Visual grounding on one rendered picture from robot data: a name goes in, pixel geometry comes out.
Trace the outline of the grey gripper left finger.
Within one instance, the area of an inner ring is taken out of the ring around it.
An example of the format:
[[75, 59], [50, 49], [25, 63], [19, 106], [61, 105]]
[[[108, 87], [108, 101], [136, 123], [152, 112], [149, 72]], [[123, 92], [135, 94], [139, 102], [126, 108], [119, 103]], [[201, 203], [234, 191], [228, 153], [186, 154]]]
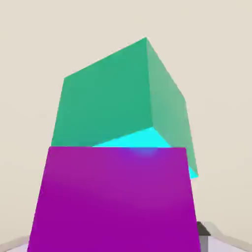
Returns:
[[29, 236], [22, 236], [9, 242], [0, 244], [0, 252], [26, 252]]

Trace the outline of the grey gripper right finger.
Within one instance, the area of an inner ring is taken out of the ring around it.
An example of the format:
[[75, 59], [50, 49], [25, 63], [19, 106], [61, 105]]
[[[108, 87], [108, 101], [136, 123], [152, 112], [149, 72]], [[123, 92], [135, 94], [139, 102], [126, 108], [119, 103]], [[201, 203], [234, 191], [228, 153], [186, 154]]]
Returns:
[[252, 252], [252, 244], [223, 234], [212, 222], [197, 221], [201, 252]]

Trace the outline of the small purple cube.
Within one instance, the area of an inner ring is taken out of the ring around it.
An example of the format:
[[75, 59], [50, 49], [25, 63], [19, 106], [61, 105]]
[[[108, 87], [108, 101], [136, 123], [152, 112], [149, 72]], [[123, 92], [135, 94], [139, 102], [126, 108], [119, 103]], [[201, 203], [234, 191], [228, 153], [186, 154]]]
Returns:
[[50, 147], [27, 252], [200, 252], [185, 148]]

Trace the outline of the small green cube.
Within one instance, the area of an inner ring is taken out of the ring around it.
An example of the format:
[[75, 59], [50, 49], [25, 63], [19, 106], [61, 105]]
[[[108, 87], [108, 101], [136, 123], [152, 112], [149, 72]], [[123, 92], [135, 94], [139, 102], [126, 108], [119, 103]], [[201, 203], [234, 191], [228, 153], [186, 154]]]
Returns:
[[148, 38], [64, 78], [53, 146], [90, 146], [110, 128], [153, 126], [187, 146], [190, 176], [198, 176], [186, 100]]

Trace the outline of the small cyan cube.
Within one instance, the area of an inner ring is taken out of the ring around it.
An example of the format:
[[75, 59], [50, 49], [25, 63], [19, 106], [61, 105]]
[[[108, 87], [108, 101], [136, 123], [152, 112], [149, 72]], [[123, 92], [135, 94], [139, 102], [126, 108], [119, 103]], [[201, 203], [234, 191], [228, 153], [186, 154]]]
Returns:
[[110, 128], [89, 143], [92, 147], [129, 147], [129, 148], [187, 148], [182, 144], [171, 143], [153, 126], [125, 130]]

